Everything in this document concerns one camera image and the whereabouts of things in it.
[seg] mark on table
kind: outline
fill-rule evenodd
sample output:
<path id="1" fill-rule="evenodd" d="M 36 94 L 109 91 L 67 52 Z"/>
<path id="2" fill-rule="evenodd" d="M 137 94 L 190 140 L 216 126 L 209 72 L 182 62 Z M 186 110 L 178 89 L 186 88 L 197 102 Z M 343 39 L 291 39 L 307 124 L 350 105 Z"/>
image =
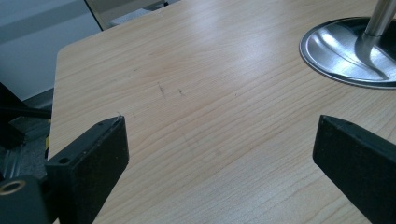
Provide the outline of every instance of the mark on table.
<path id="1" fill-rule="evenodd" d="M 163 97 L 165 97 L 165 91 L 164 91 L 163 87 L 160 85 L 160 82 L 157 82 L 157 83 L 158 83 L 158 88 L 160 88 L 160 91 L 163 94 Z"/>
<path id="2" fill-rule="evenodd" d="M 178 89 L 178 93 L 180 93 L 181 96 L 186 96 L 181 89 Z"/>

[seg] wood grain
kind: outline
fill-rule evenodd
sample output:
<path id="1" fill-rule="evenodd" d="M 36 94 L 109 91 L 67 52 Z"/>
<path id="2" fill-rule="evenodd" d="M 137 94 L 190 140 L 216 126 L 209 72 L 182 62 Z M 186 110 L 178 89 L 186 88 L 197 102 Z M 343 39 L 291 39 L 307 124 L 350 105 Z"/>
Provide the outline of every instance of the wood grain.
<path id="1" fill-rule="evenodd" d="M 369 223 L 313 163 L 319 115 L 396 142 L 396 92 L 310 69 L 312 27 L 375 1 L 182 0 L 64 48 L 50 154 L 126 118 L 131 160 L 96 223 Z"/>

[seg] stainless steel base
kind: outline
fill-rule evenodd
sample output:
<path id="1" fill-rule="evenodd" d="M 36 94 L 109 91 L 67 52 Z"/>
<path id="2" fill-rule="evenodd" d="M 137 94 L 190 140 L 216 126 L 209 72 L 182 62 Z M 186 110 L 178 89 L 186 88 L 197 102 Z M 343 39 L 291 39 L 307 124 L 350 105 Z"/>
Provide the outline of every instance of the stainless steel base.
<path id="1" fill-rule="evenodd" d="M 300 52 L 326 77 L 355 86 L 396 89 L 396 20 L 382 36 L 364 33 L 370 18 L 323 23 L 309 31 Z"/>

